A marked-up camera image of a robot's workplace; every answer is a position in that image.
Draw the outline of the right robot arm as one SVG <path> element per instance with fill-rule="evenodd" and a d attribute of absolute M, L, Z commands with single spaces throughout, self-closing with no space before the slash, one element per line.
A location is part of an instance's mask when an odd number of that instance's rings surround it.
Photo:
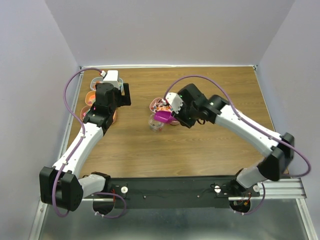
<path fill-rule="evenodd" d="M 227 128 L 253 145 L 263 156 L 257 165 L 239 170 L 227 189 L 241 196 L 249 188 L 265 180 L 278 181 L 293 160 L 295 138 L 269 130 L 238 110 L 219 95 L 206 96 L 190 83 L 179 92 L 169 92 L 165 101 L 172 108 L 172 116 L 184 127 L 191 128 L 195 123 L 212 123 Z"/>

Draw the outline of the clear plastic jar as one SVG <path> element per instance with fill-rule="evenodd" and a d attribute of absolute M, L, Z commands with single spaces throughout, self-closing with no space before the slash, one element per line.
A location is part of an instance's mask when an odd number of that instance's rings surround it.
<path fill-rule="evenodd" d="M 154 114 L 150 115 L 149 120 L 148 120 L 148 124 L 149 124 L 149 128 L 155 133 L 161 132 L 164 127 L 163 122 L 155 120 Z"/>

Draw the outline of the pink tray of lollipops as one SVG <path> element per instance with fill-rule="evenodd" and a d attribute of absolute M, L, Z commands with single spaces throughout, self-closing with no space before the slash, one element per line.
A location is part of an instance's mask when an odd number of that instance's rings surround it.
<path fill-rule="evenodd" d="M 169 105 L 165 105 L 163 99 L 160 97 L 155 98 L 149 105 L 150 111 L 155 114 L 158 111 L 168 111 L 172 113 L 172 108 Z M 174 118 L 171 123 L 166 123 L 173 126 L 179 125 L 180 123 Z"/>

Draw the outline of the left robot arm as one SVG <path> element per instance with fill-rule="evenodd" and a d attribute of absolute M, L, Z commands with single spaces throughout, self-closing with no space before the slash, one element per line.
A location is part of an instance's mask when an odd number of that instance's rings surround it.
<path fill-rule="evenodd" d="M 113 123 L 116 109 L 131 105 L 129 84 L 123 90 L 110 83 L 98 83 L 95 102 L 83 120 L 81 129 L 52 167 L 43 167 L 39 173 L 40 199 L 43 203 L 67 211 L 75 211 L 83 198 L 97 194 L 104 198 L 110 194 L 110 176 L 94 172 L 79 178 L 81 169 L 94 146 L 102 139 Z"/>

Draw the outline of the magenta plastic scoop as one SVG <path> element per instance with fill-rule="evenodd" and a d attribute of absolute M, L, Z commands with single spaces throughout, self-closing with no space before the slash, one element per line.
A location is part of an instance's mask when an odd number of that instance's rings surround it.
<path fill-rule="evenodd" d="M 170 124 L 174 120 L 174 117 L 170 111 L 159 110 L 155 113 L 154 120 L 164 124 Z"/>

